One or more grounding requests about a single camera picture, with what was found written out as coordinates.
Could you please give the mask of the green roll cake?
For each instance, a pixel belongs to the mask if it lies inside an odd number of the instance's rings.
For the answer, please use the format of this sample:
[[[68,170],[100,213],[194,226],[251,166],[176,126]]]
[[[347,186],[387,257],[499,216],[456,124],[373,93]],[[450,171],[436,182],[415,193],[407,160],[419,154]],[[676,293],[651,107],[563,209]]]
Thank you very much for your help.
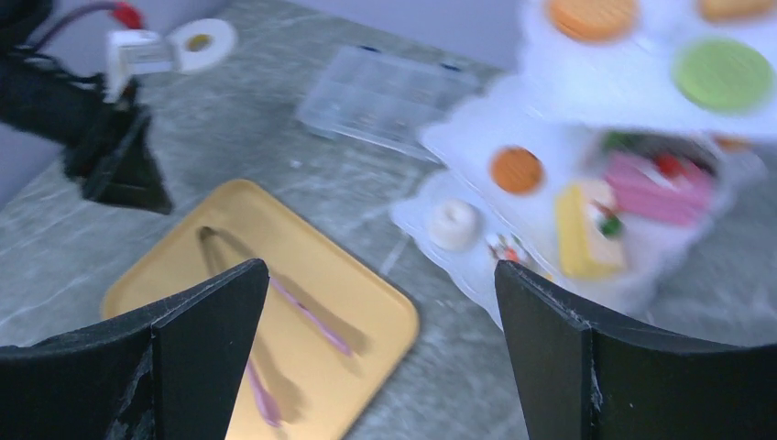
[[[604,151],[632,150],[645,138],[639,133],[608,131],[601,138],[601,148]]]

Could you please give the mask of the orange round cookie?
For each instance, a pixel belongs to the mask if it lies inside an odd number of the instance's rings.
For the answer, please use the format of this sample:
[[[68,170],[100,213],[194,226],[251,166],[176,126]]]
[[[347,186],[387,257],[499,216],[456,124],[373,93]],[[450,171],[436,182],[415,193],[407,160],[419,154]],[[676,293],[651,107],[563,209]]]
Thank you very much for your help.
[[[501,190],[518,195],[536,191],[544,178],[542,162],[529,150],[518,146],[498,151],[490,162],[489,171]]]

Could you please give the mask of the white three-tier dessert stand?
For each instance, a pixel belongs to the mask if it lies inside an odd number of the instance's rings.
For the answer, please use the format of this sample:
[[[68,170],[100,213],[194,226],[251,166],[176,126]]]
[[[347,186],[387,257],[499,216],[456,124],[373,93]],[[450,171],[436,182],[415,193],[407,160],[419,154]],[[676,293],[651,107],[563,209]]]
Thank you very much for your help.
[[[617,42],[589,45],[569,39],[549,22],[543,1],[520,5],[520,73],[496,79],[482,95],[459,104],[444,121],[420,133],[424,147],[446,172],[396,206],[395,223],[459,288],[492,317],[498,316],[485,251],[455,257],[424,235],[421,209],[444,197],[469,195],[482,209],[488,233],[510,230],[562,287],[624,314],[641,312],[658,280],[684,264],[688,248],[707,234],[766,169],[754,153],[725,153],[712,133],[774,139],[776,101],[744,115],[717,115],[686,100],[674,87],[676,55],[697,39],[726,37],[776,58],[776,15],[713,24],[693,1],[645,1],[633,33]],[[560,271],[553,205],[569,183],[596,177],[606,165],[601,137],[609,129],[650,131],[691,138],[714,163],[718,184],[711,210],[694,227],[626,218],[629,268],[609,280],[566,278]],[[539,188],[525,195],[501,190],[490,162],[509,146],[529,150],[544,167]]]

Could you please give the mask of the green round macaron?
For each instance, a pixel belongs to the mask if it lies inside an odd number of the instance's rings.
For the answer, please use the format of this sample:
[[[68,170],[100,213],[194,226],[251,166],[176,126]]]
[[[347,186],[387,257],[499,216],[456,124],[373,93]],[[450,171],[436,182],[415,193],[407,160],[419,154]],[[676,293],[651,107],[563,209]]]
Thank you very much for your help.
[[[719,114],[743,114],[765,105],[776,87],[772,64],[731,38],[707,38],[683,49],[673,62],[672,77],[687,100]]]

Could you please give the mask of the yellow cake piece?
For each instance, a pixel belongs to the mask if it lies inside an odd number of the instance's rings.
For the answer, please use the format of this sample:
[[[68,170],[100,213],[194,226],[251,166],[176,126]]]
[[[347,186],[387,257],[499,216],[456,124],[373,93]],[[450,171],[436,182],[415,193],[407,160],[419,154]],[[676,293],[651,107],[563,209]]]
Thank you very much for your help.
[[[598,281],[627,268],[622,241],[625,226],[606,181],[583,179],[568,184],[555,198],[554,214],[565,276]]]

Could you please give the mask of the yellow square biscuit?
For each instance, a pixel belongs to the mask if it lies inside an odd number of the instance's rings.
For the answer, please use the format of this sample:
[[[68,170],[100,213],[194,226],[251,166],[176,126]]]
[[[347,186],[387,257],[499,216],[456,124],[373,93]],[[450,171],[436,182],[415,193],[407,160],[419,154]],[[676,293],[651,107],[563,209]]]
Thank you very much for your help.
[[[765,17],[776,9],[776,0],[697,0],[696,8],[710,23],[727,23]]]

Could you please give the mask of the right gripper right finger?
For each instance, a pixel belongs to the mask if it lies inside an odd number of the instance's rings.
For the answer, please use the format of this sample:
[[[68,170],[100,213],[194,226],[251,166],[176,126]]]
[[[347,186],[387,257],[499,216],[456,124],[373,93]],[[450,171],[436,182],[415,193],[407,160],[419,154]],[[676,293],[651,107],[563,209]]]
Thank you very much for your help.
[[[776,347],[670,332],[513,261],[495,287],[532,439],[773,439]]]

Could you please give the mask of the tan waffle round cookie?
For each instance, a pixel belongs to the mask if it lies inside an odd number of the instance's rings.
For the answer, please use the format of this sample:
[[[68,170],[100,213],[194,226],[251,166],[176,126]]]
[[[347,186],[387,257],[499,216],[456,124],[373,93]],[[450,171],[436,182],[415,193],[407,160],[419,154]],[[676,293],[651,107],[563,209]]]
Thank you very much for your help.
[[[635,0],[549,0],[547,17],[568,38],[605,43],[626,36],[640,15]]]

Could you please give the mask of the white round cupcake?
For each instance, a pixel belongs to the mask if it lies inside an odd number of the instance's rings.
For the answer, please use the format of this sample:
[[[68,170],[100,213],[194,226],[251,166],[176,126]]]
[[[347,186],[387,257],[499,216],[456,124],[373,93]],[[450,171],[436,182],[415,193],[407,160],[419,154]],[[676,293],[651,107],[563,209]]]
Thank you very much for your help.
[[[470,203],[449,198],[435,205],[427,218],[431,242],[446,251],[461,252],[471,248],[480,235],[480,212]]]

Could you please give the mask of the pink handled tongs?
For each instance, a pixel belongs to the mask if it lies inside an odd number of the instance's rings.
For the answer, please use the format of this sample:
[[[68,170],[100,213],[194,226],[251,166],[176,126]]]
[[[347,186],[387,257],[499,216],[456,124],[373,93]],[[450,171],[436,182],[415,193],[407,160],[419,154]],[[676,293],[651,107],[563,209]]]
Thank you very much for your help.
[[[224,242],[229,244],[235,249],[238,249],[236,241],[232,238],[227,239],[226,233],[221,233],[216,229],[204,225],[198,229],[198,240],[201,245],[203,259],[206,266],[212,272],[222,267],[223,260],[221,254],[218,251],[215,244],[212,241],[215,238],[221,238]],[[346,357],[353,356],[352,348],[347,342],[340,337],[333,329],[319,319],[303,302],[301,302],[294,294],[290,293],[276,277],[269,276],[269,285],[279,293],[288,304],[296,307],[298,311],[310,321],[321,335],[331,344],[337,351],[345,355]],[[274,428],[281,427],[281,411],[274,399],[274,397],[268,392],[268,390],[262,384],[261,378],[257,373],[257,369],[253,363],[252,357],[248,357],[246,362],[246,374],[248,382],[250,384],[255,405],[262,418],[267,425]]]

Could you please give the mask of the pink cake with cherry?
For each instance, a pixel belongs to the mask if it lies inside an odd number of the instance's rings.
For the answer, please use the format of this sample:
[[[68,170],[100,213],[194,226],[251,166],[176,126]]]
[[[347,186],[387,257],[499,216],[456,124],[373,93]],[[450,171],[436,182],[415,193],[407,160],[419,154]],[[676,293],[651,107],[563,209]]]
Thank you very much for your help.
[[[715,178],[670,153],[646,158],[615,152],[604,174],[621,211],[675,226],[694,226],[707,214]]]

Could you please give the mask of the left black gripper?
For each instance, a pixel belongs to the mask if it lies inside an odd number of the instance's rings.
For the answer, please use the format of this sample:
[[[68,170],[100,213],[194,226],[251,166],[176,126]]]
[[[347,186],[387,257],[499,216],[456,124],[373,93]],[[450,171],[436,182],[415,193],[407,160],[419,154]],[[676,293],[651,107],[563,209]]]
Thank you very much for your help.
[[[30,49],[1,55],[1,121],[65,148],[68,178],[86,200],[169,215],[173,202],[147,145],[151,114],[132,77],[117,94],[102,73],[80,76]]]

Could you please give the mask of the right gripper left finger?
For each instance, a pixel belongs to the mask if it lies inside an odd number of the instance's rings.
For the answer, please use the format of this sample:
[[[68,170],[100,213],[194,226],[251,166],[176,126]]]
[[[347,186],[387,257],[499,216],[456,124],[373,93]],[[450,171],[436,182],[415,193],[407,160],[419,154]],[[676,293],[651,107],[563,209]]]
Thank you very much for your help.
[[[4,439],[222,439],[268,288],[250,259],[117,317],[1,349]]]

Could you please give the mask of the yellow serving tray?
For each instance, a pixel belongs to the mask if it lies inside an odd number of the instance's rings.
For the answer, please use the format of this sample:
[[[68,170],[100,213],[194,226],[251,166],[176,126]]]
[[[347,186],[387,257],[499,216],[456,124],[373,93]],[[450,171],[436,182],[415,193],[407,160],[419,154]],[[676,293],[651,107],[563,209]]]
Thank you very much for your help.
[[[212,272],[198,229],[210,226],[223,260]],[[268,289],[252,360],[276,399],[282,426],[261,417],[248,380],[237,394],[230,439],[340,439],[355,423],[419,333],[419,316],[402,293],[351,257],[268,192],[248,180],[217,187],[106,293],[103,318],[183,291],[250,258],[353,350],[346,357],[296,307]]]

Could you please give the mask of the white triangle cake slice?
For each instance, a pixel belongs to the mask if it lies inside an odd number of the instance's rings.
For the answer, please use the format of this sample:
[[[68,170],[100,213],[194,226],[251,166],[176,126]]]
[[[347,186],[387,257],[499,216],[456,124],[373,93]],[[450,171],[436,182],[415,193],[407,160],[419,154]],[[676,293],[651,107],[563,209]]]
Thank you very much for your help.
[[[487,248],[491,258],[499,260],[515,261],[527,268],[534,266],[534,259],[522,243],[512,234],[492,234],[487,236]]]

